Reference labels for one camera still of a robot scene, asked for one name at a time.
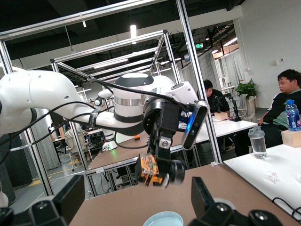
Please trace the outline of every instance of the exit sign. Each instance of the exit sign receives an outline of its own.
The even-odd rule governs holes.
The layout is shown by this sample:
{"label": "exit sign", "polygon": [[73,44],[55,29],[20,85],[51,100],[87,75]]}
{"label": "exit sign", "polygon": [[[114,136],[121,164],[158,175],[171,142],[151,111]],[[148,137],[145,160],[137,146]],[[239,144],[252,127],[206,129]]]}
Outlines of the exit sign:
{"label": "exit sign", "polygon": [[199,43],[199,44],[196,44],[196,48],[203,48],[203,44],[202,43]]}

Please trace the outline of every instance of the ceiling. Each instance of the ceiling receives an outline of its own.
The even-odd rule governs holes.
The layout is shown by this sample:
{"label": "ceiling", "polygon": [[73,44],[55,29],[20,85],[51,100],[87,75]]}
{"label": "ceiling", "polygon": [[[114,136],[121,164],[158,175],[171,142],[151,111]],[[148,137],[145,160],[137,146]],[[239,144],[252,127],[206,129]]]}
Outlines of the ceiling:
{"label": "ceiling", "polygon": [[[185,4],[188,16],[195,16],[224,8],[229,11],[244,1],[245,0],[185,0]],[[118,2],[121,2],[121,0],[1,0],[0,33]],[[118,38],[118,34],[128,32],[129,27],[132,24],[135,24],[138,29],[141,29],[178,19],[179,15],[176,3],[173,0],[169,0],[86,21],[86,28],[83,27],[82,23],[72,24],[66,28],[56,28],[30,36],[8,40],[6,41],[6,45],[11,60],[16,60],[54,49],[68,47],[70,46],[70,43],[71,45],[76,45],[113,35],[116,35]],[[202,42],[204,44],[202,49],[197,50],[198,53],[202,53],[210,48],[219,48],[220,40],[222,40],[223,43],[226,43],[231,38],[235,37],[232,21],[213,24],[206,28],[198,28],[192,30],[192,33],[195,43]],[[205,41],[206,36],[210,37],[210,40]],[[184,54],[187,53],[183,33],[169,31],[169,39],[175,58],[181,57],[183,59]],[[157,45],[158,40],[153,39],[64,63],[71,67],[79,68],[133,52],[153,48]],[[153,53],[134,57],[129,59],[126,63],[129,64],[133,61],[146,59],[152,56]],[[168,57],[166,50],[162,49],[159,57],[162,61]],[[42,70],[52,69],[51,67],[44,67]],[[82,83],[85,81],[85,78],[74,73],[65,70],[62,70],[61,72],[69,77],[74,83]]]}

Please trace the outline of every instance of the floor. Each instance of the floor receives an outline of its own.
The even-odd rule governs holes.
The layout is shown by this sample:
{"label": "floor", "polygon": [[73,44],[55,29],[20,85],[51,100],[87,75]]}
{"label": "floor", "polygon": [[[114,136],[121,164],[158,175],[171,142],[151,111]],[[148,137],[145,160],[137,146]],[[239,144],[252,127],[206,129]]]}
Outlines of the floor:
{"label": "floor", "polygon": [[[259,119],[262,117],[265,111],[258,111],[255,114],[255,118]],[[213,162],[213,156],[211,152],[211,147],[209,143],[203,144],[202,146],[198,146],[198,153],[201,159],[202,165],[207,165]],[[222,153],[222,159],[227,160],[236,157],[234,149]],[[65,155],[64,153],[60,154],[60,158],[62,161],[61,167],[58,167],[56,169],[52,169],[48,171],[48,176],[50,178],[50,182],[52,185],[52,188],[54,190],[54,193],[56,194],[58,191],[60,191],[63,186],[71,179],[71,177],[75,174],[84,174],[84,168],[82,165],[77,165],[75,167],[75,171],[72,172],[72,166],[70,164],[70,158]],[[85,199],[89,199],[92,197],[91,193],[89,192],[89,186],[86,177],[85,178]],[[117,181],[117,173],[113,172],[113,178],[115,180],[115,183],[118,183]],[[103,176],[103,173],[101,174],[95,174],[93,175],[93,181],[97,190],[97,193],[99,195],[108,193],[111,191],[109,182],[106,180],[106,178]],[[15,202],[10,206],[15,213],[19,213],[27,209],[29,206],[31,206],[34,202],[36,202],[38,199],[45,197],[43,193],[42,185],[40,184],[40,180],[38,177],[33,179],[33,182],[30,185],[26,185],[23,187],[15,188],[15,194],[16,194],[16,200]]]}

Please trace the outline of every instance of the man in black jacket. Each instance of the man in black jacket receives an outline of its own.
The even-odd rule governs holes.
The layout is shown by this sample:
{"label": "man in black jacket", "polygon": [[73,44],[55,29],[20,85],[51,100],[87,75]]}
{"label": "man in black jacket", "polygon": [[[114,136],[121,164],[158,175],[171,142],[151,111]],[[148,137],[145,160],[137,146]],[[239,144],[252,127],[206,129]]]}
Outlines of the man in black jacket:
{"label": "man in black jacket", "polygon": [[[294,100],[301,113],[301,74],[289,69],[280,73],[277,79],[281,93],[273,98],[270,108],[258,121],[258,125],[261,125],[261,129],[265,132],[267,148],[283,144],[281,132],[288,128],[285,114],[286,100]],[[248,131],[237,134],[235,138],[236,156],[248,154],[248,146],[251,145]]]}
{"label": "man in black jacket", "polygon": [[225,96],[222,92],[213,89],[212,82],[210,80],[204,81],[204,87],[206,90],[206,96],[208,99],[208,103],[210,105],[210,112],[214,113],[218,111],[218,107],[221,112],[227,113],[228,117],[230,117],[230,108],[229,104],[226,101]]}

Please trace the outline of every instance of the plastic bottle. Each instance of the plastic bottle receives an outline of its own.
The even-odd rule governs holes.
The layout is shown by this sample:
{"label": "plastic bottle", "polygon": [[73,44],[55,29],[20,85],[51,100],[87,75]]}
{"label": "plastic bottle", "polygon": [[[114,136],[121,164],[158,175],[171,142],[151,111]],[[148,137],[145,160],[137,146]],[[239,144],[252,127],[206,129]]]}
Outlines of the plastic bottle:
{"label": "plastic bottle", "polygon": [[261,130],[261,126],[255,126],[254,128],[250,129],[248,135],[251,140],[254,156],[256,158],[267,157],[267,149],[264,140],[265,133]]}
{"label": "plastic bottle", "polygon": [[287,116],[288,129],[290,131],[300,131],[301,122],[299,117],[299,110],[294,104],[294,100],[287,100],[285,106],[285,113]]}

